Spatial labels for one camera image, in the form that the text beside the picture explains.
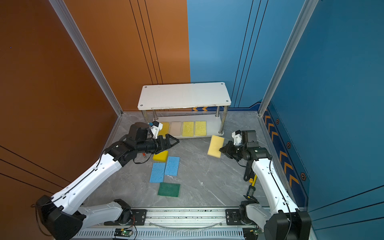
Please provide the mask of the cream yellow sponge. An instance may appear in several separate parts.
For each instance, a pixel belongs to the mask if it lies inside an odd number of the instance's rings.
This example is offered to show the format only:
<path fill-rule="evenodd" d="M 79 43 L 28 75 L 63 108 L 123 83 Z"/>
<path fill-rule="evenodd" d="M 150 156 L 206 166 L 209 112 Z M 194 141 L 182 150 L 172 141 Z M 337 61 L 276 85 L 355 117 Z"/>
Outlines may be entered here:
<path fill-rule="evenodd" d="M 225 138 L 219 137 L 219 136 L 212 136 L 209 150 L 208 150 L 208 156 L 220 158 L 221 152 L 220 148 L 223 147 Z"/>

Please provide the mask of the long yellow foam sponge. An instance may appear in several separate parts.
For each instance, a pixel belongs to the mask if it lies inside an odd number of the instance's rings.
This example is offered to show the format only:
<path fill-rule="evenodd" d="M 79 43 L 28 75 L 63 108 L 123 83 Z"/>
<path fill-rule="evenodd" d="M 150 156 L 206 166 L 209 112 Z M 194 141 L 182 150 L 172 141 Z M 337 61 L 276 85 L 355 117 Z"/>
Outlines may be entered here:
<path fill-rule="evenodd" d="M 159 134 L 158 136 L 165 136 L 166 134 L 169 133 L 169 129 L 170 129 L 170 123 L 169 122 L 162 122 L 162 129 L 159 131 Z"/>

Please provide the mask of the pale pink sponge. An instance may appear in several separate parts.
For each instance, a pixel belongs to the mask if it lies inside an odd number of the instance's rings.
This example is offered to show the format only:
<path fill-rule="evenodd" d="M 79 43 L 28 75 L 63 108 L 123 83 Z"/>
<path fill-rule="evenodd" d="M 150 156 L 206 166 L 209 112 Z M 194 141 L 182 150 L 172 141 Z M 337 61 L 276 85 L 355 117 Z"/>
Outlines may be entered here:
<path fill-rule="evenodd" d="M 182 122 L 171 122 L 169 134 L 174 137 L 180 137 L 182 135 Z"/>

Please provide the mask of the yellow porous sponge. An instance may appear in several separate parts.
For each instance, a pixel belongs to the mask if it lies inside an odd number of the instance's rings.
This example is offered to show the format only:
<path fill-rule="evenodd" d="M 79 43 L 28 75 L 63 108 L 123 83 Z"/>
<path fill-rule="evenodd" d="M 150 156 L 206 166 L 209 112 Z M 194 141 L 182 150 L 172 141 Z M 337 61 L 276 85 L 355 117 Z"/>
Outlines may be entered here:
<path fill-rule="evenodd" d="M 195 136 L 203 137 L 207 135 L 207 122 L 195 121 Z"/>
<path fill-rule="evenodd" d="M 194 136 L 194 124 L 195 122 L 183 122 L 182 137 Z"/>

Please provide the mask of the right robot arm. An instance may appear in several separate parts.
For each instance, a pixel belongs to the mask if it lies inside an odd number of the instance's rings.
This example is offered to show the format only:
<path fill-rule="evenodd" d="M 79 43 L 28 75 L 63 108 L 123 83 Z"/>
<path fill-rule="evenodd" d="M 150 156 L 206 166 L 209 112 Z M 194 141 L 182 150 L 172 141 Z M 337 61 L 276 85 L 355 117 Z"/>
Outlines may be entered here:
<path fill-rule="evenodd" d="M 237 162 L 247 162 L 244 180 L 260 182 L 269 209 L 262 207 L 253 196 L 256 188 L 251 184 L 238 211 L 227 211 L 228 224 L 256 225 L 263 230 L 267 240 L 308 240 L 312 220 L 289 196 L 275 170 L 272 156 L 266 148 L 260 147 L 256 132 L 238 130 L 232 133 L 232 138 L 220 152 Z"/>

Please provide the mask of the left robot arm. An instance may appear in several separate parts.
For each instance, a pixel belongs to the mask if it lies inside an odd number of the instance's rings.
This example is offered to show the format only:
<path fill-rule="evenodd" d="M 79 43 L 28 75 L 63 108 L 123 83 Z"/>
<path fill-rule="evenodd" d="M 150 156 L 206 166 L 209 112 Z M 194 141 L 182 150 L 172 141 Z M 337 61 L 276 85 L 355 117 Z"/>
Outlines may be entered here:
<path fill-rule="evenodd" d="M 36 218 L 56 240 L 70 240 L 82 229 L 105 222 L 133 225 L 131 207 L 116 199 L 108 204 L 83 207 L 83 202 L 111 175 L 138 154 L 159 154 L 180 141 L 170 134 L 159 136 L 162 124 L 134 123 L 129 133 L 103 150 L 99 159 L 81 176 L 51 197 L 42 196 L 34 204 Z"/>

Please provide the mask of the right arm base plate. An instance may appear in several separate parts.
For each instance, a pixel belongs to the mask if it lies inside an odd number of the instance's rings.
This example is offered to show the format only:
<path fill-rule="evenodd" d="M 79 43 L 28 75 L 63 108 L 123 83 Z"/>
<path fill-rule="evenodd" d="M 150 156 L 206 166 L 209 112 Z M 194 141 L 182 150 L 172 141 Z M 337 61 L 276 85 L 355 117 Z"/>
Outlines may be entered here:
<path fill-rule="evenodd" d="M 226 224 L 228 226 L 245 226 L 247 225 L 240 214 L 239 209 L 226 209 Z"/>

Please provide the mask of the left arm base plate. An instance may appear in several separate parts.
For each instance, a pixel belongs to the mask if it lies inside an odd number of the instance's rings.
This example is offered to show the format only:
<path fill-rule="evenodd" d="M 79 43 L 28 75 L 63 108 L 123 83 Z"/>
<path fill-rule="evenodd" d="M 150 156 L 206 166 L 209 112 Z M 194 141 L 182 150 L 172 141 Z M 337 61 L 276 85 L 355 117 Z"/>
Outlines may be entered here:
<path fill-rule="evenodd" d="M 147 216 L 147 210 L 135 209 L 124 210 L 122 215 L 116 221 L 104 222 L 105 226 L 144 226 Z"/>

